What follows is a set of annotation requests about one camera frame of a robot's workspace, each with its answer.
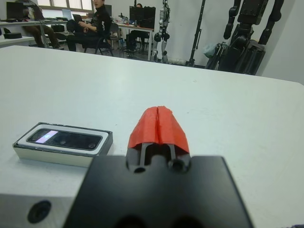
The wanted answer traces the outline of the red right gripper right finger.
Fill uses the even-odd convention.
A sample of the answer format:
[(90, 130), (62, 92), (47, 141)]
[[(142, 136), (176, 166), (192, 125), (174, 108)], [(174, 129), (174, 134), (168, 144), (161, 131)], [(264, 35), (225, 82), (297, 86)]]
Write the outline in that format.
[(165, 106), (157, 107), (156, 144), (167, 161), (190, 154), (185, 132), (173, 112)]

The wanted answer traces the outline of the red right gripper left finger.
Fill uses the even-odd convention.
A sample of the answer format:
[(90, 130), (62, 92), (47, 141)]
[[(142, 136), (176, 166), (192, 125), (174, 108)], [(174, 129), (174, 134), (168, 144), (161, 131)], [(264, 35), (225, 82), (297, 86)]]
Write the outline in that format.
[(144, 111), (132, 131), (127, 149), (127, 160), (130, 165), (140, 165), (143, 143), (158, 143), (157, 117), (158, 108), (150, 107)]

